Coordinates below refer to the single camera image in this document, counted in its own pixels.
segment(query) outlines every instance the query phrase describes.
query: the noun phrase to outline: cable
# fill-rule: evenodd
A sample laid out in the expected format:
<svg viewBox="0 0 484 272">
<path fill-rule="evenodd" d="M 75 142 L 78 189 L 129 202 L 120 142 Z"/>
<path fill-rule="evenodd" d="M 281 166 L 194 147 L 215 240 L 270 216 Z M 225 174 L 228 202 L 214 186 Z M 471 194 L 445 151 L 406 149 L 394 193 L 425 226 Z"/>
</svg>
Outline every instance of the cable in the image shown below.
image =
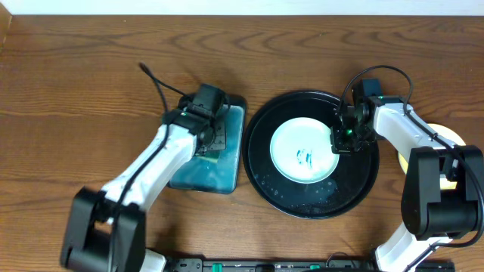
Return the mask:
<svg viewBox="0 0 484 272">
<path fill-rule="evenodd" d="M 389 66 L 389 65 L 377 65 L 377 66 L 373 66 L 373 67 L 370 67 L 370 68 L 367 68 L 363 71 L 361 71 L 358 75 L 356 75 L 355 77 L 353 77 L 353 79 L 348 83 L 348 85 L 346 86 L 344 92 L 343 92 L 343 95 L 341 97 L 341 100 L 340 100 L 340 105 L 338 106 L 337 108 L 337 113 L 339 114 L 340 113 L 340 110 L 341 110 L 341 106 L 344 104 L 345 102 L 345 96 L 346 96 L 346 92 L 352 87 L 353 85 L 353 82 L 358 79 L 361 75 L 371 71 L 371 70 L 375 70 L 375 69 L 378 69 L 378 68 L 387 68 L 387 69 L 391 69 L 391 70 L 395 70 L 397 72 L 399 72 L 400 74 L 402 74 L 408 81 L 408 84 L 410 85 L 409 87 L 409 90 L 408 90 L 408 94 L 407 94 L 407 98 L 404 100 L 403 102 L 403 112 L 404 114 L 418 127 L 420 128 L 423 132 L 425 132 L 427 135 L 429 135 L 429 137 L 433 140 L 435 140 L 437 143 L 441 144 L 443 147 L 446 148 L 446 150 L 454 157 L 454 159 L 456 159 L 463 167 L 464 167 L 464 170 L 467 174 L 469 174 L 470 176 L 470 180 L 472 181 L 473 183 L 473 186 L 476 188 L 476 192 L 477 192 L 477 198 L 478 198 L 478 203 L 479 203 L 479 206 L 480 206 L 480 209 L 481 209 L 481 220 L 480 222 L 477 222 L 478 224 L 478 229 L 477 229 L 477 233 L 476 235 L 470 239 L 469 241 L 467 242 L 464 242 L 464 243 L 454 243 L 454 244 L 447 244 L 447 243 L 434 243 L 432 245 L 429 246 L 429 248 L 423 252 L 420 256 L 418 256 L 413 262 L 411 262 L 407 268 L 405 269 L 404 272 L 408 272 L 410 271 L 410 269 L 413 268 L 413 266 L 417 265 L 418 263 L 420 263 L 422 260 L 425 259 L 425 257 L 431 252 L 431 251 L 436 251 L 436 248 L 437 247 L 449 247 L 449 248 L 464 248 L 464 247 L 467 247 L 467 246 L 472 246 L 473 244 L 477 243 L 477 241 L 479 241 L 480 237 L 482 236 L 482 233 L 484 233 L 484 196 L 482 194 L 482 188 L 479 184 L 479 180 L 476 176 L 476 174 L 474 173 L 474 171 L 470 168 L 470 166 L 467 164 L 467 162 L 462 158 L 462 156 L 457 152 L 457 150 L 453 147 L 451 147 L 450 145 L 448 145 L 444 140 L 442 140 L 441 138 L 439 138 L 439 135 L 437 133 L 432 133 L 429 129 L 427 129 L 424 125 L 420 124 L 412 115 L 411 115 L 411 111 L 408 109 L 408 102 L 410 101 L 410 98 L 411 98 L 411 95 L 414 91 L 414 83 L 411 81 L 410 77 L 405 73 L 403 72 L 401 69 L 399 68 L 396 68 L 394 66 Z"/>
<path fill-rule="evenodd" d="M 330 262 L 332 261 L 331 259 L 335 255 L 345 255 L 346 257 L 349 257 L 349 255 L 346 254 L 345 252 L 335 252 L 335 253 L 331 254 L 330 257 L 326 260 L 326 267 L 330 267 Z M 349 260 L 349 261 L 351 261 L 351 265 L 353 266 L 353 268 L 357 268 L 356 264 L 353 262 L 353 260 Z"/>
<path fill-rule="evenodd" d="M 170 90 L 176 91 L 177 93 L 186 96 L 185 93 L 182 91 L 179 91 L 163 82 L 161 82 L 159 79 L 157 79 L 153 73 L 151 72 L 150 68 L 146 66 L 144 63 L 139 64 L 141 70 L 145 72 L 152 80 L 154 85 L 156 86 L 158 90 L 158 94 L 160 94 L 161 101 L 163 102 L 163 107 L 165 112 L 168 110 L 168 103 L 166 102 L 166 97 L 165 94 L 163 93 L 163 90 L 161 89 L 160 85 L 165 86 L 169 88 Z M 136 178 L 139 176 L 139 174 L 143 171 L 143 169 L 150 163 L 153 158 L 158 155 L 158 153 L 165 147 L 166 142 L 168 141 L 168 134 L 169 134 L 169 124 L 166 124 L 166 130 L 165 130 L 165 136 L 163 137 L 160 145 L 158 148 L 155 149 L 154 152 L 140 165 L 138 169 L 136 169 L 135 173 L 128 179 L 126 182 L 123 191 L 121 191 L 121 194 L 119 196 L 118 201 L 116 202 L 116 205 L 113 208 L 113 229 L 111 231 L 111 239 L 110 239 L 110 245 L 109 245 L 109 253 L 108 253 L 108 259 L 107 259 L 107 272 L 115 272 L 117 270 L 117 267 L 113 267 L 113 259 L 114 259 L 114 246 L 115 246 L 115 233 L 117 230 L 117 225 L 118 225 L 118 218 L 119 218 L 119 212 L 121 209 L 121 206 L 123 205 L 123 201 L 126 198 L 126 194 L 128 194 L 129 190 L 131 189 L 131 186 L 135 182 Z"/>
<path fill-rule="evenodd" d="M 365 73 L 368 73 L 372 70 L 379 69 L 379 68 L 387 68 L 387 69 L 394 70 L 394 71 L 401 73 L 410 83 L 410 89 L 411 89 L 410 95 L 411 95 L 412 91 L 414 90 L 414 83 L 411 81 L 410 77 L 405 72 L 403 72 L 401 69 L 394 67 L 394 66 L 390 66 L 390 65 L 372 66 L 372 67 L 369 67 L 369 68 L 361 71 L 360 73 L 358 73 L 358 75 L 356 75 L 352 80 L 349 81 L 348 85 L 345 87 L 345 90 L 343 91 L 343 94 L 341 95 L 340 104 L 338 105 L 337 111 L 336 111 L 337 114 L 340 114 L 341 107 L 345 103 L 346 92 L 348 92 L 348 90 L 353 86 L 353 83 L 356 81 L 356 79 L 358 79 L 361 75 L 363 75 Z"/>
<path fill-rule="evenodd" d="M 165 82 L 162 82 L 161 80 L 157 79 L 157 77 L 153 75 L 153 73 L 151 72 L 150 68 L 148 68 L 148 66 L 145 63 L 140 62 L 139 63 L 139 66 L 141 67 L 141 69 L 143 70 L 143 72 L 145 72 L 149 77 L 151 77 L 151 79 L 153 79 L 154 82 L 157 82 L 160 85 L 162 85 L 163 87 L 168 88 L 168 89 L 170 89 L 170 90 L 172 90 L 172 91 L 174 91 L 176 93 L 179 93 L 179 94 L 183 95 L 184 97 L 187 96 L 186 93 L 184 93 L 183 91 L 180 91 L 177 88 L 172 87 L 172 86 L 166 84 Z"/>
</svg>

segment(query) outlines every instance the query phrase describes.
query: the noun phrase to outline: wooden table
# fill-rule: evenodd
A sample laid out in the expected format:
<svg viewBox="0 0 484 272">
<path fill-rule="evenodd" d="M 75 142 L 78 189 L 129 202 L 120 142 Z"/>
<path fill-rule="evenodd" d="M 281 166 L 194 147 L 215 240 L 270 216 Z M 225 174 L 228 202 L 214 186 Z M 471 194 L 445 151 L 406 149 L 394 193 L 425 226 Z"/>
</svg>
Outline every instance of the wooden table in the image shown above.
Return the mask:
<svg viewBox="0 0 484 272">
<path fill-rule="evenodd" d="M 470 17 L 14 17 L 0 54 L 0 270 L 61 271 L 74 194 L 99 189 L 151 142 L 163 112 L 143 60 L 164 81 L 202 82 L 249 104 L 298 88 L 341 94 L 360 70 L 402 68 L 428 122 L 484 149 L 484 19 Z M 378 71 L 386 94 L 406 81 Z M 167 92 L 173 107 L 177 95 Z M 405 176 L 380 143 L 377 181 L 361 204 L 322 221 L 284 215 L 240 164 L 230 195 L 165 189 L 147 245 L 167 255 L 326 259 L 367 255 L 398 227 Z M 484 242 L 440 249 L 458 270 L 484 269 Z"/>
</svg>

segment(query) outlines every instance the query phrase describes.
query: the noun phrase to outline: yellow object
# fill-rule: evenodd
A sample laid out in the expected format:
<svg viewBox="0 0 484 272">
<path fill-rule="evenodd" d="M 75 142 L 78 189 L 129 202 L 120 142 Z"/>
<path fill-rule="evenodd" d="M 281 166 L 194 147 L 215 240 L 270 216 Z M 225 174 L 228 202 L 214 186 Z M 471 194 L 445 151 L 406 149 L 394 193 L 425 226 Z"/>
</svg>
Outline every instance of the yellow object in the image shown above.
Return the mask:
<svg viewBox="0 0 484 272">
<path fill-rule="evenodd" d="M 446 128 L 443 125 L 437 124 L 429 124 L 433 130 L 435 130 L 439 135 L 443 136 L 444 138 L 449 139 L 450 141 L 455 142 L 458 145 L 465 145 L 464 140 L 462 140 L 461 136 L 457 133 L 452 131 L 450 128 Z M 399 153 L 399 162 L 402 170 L 405 174 L 407 174 L 408 162 L 405 158 Z M 457 182 L 448 181 L 447 178 L 440 178 L 440 189 L 441 190 L 453 190 L 457 186 Z"/>
</svg>

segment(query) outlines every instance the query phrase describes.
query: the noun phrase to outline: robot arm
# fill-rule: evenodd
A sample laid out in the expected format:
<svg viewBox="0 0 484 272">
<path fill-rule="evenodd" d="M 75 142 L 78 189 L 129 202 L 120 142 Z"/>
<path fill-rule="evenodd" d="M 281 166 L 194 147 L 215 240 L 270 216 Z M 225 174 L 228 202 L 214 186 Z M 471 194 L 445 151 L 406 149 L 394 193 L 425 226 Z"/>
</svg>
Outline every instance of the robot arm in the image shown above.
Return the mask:
<svg viewBox="0 0 484 272">
<path fill-rule="evenodd" d="M 165 147 L 155 154 L 163 142 L 166 131 L 169 135 Z M 140 210 L 147 212 L 175 172 L 193 157 L 196 146 L 197 137 L 187 128 L 179 125 L 161 125 L 148 148 L 120 176 L 102 187 L 101 191 L 106 192 L 104 198 L 117 202 L 130 177 L 150 156 L 154 156 L 136 177 L 123 200 L 124 206 L 134 203 Z"/>
<path fill-rule="evenodd" d="M 213 147 L 225 99 L 223 91 L 209 85 L 183 97 L 178 109 L 163 115 L 154 140 L 120 176 L 98 192 L 82 188 L 76 194 L 60 254 L 65 268 L 106 272 L 112 264 L 116 272 L 163 270 L 165 258 L 145 248 L 146 212 L 195 154 L 225 148 Z M 111 224 L 114 218 L 111 234 L 95 227 L 96 222 Z"/>
<path fill-rule="evenodd" d="M 391 238 L 375 252 L 382 271 L 413 271 L 414 260 L 424 260 L 434 243 L 450 243 L 476 230 L 482 211 L 476 188 L 446 148 L 420 127 L 436 135 L 410 105 L 412 121 L 404 113 L 400 97 L 383 96 L 377 79 L 363 79 L 353 88 L 355 106 L 342 108 L 342 126 L 331 128 L 334 153 L 350 154 L 365 148 L 366 143 L 387 139 L 408 161 L 408 173 L 402 196 L 403 223 Z M 458 150 L 475 173 L 482 168 L 482 153 L 474 146 Z M 440 176 L 457 181 L 457 188 L 440 190 Z"/>
</svg>

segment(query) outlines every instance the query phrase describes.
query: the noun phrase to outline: black base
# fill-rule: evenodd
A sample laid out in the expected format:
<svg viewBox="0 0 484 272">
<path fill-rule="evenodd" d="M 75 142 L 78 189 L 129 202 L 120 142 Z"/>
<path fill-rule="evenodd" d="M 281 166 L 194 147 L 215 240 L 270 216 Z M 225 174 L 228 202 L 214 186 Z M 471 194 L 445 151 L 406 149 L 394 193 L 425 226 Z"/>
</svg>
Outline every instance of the black base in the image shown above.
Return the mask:
<svg viewBox="0 0 484 272">
<path fill-rule="evenodd" d="M 372 263 L 361 260 L 326 261 L 202 261 L 197 258 L 169 259 L 164 272 L 371 272 L 378 271 Z M 417 272 L 455 272 L 450 261 L 427 261 Z"/>
</svg>

